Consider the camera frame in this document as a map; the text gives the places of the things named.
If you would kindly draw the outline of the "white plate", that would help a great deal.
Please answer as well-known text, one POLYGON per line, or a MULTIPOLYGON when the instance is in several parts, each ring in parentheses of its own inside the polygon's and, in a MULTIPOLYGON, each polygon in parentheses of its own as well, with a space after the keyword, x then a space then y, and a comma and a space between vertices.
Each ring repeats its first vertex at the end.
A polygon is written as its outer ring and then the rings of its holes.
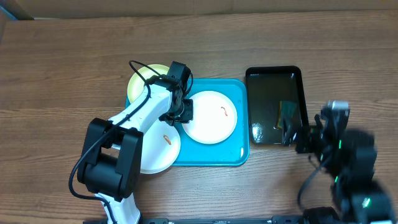
POLYGON ((142 145, 141 174, 156 174, 168 169, 181 147, 178 131, 157 120, 145 133, 142 145))
POLYGON ((193 119, 182 124, 190 138, 202 144, 216 144, 234 131, 238 115, 233 102, 217 91, 201 91, 193 100, 193 119))

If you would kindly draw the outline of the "yellow-green plate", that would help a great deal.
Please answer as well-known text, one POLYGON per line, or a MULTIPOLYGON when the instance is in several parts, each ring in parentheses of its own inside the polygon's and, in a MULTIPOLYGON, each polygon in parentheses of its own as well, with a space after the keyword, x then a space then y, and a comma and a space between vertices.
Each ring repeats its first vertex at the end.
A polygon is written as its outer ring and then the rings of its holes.
MULTIPOLYGON (((161 75, 166 75, 169 67, 161 64, 151 64, 150 68, 153 68, 156 72, 161 75)), ((145 78, 148 79, 154 75, 157 75, 155 72, 150 70, 147 67, 142 67, 138 70, 138 72, 145 78)), ((144 81, 135 73, 129 80, 127 86, 127 98, 130 103, 135 101, 144 90, 144 81)))

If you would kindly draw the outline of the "green yellow sponge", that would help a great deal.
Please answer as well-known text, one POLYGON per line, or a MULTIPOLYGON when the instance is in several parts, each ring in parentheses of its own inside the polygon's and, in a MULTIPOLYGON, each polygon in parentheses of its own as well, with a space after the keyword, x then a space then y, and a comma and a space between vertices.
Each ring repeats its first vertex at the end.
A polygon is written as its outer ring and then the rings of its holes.
POLYGON ((294 101, 279 101, 278 117, 275 127, 282 129, 283 118, 295 117, 297 111, 297 103, 294 101))

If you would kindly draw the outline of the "teal plastic tray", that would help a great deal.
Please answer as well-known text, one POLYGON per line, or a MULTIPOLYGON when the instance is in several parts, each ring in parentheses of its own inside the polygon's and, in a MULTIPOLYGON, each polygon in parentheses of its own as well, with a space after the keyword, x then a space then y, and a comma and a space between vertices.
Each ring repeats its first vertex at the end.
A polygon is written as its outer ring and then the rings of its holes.
POLYGON ((171 166, 240 166, 249 157, 249 125, 246 87, 236 79, 199 78, 194 80, 189 96, 201 91, 217 91, 227 96, 237 109, 238 122, 233 133, 216 144, 196 142, 175 124, 181 140, 180 152, 171 166))

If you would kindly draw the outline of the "black water basin tray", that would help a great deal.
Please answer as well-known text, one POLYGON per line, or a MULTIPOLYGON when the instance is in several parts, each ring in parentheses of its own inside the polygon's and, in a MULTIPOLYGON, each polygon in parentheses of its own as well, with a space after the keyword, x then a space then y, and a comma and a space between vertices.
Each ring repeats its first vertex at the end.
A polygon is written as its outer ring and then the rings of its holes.
POLYGON ((246 70, 249 135, 257 145, 282 143, 282 129, 275 127, 279 101, 297 103, 297 126, 308 125, 302 72, 296 66, 250 67, 246 70))

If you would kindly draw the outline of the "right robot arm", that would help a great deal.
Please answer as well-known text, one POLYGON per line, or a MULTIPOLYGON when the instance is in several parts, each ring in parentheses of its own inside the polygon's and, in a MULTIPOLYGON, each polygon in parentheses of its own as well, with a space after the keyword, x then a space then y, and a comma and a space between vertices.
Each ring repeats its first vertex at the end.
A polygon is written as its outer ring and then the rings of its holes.
POLYGON ((299 223, 396 223, 388 193, 374 179, 377 149, 374 136, 347 127, 350 107, 346 101, 329 101, 316 114, 315 124, 297 124, 281 115, 282 143, 295 145, 299 154, 313 154, 319 165, 300 187, 297 205, 303 211, 299 223), (333 178, 334 207, 305 208, 304 190, 324 170, 333 178))

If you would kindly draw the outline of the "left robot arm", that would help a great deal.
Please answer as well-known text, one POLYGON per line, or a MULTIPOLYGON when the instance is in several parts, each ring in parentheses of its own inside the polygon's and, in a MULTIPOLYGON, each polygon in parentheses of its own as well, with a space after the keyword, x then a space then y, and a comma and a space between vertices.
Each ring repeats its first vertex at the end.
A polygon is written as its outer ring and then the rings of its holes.
POLYGON ((166 74, 143 78, 144 89, 129 107, 108 120, 93 119, 86 131, 81 157, 74 165, 68 188, 76 198, 98 200, 104 223, 142 223, 133 191, 141 170, 145 133, 156 121, 169 126, 193 119, 191 70, 172 62, 166 74))

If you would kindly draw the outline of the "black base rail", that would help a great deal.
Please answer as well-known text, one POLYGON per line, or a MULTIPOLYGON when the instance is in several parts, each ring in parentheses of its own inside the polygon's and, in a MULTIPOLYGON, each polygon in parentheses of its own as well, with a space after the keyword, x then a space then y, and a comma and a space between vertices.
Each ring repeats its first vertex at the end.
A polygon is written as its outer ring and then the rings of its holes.
POLYGON ((142 218, 138 224, 303 224, 300 215, 281 215, 272 218, 233 218, 233 219, 182 219, 169 220, 167 218, 142 218))

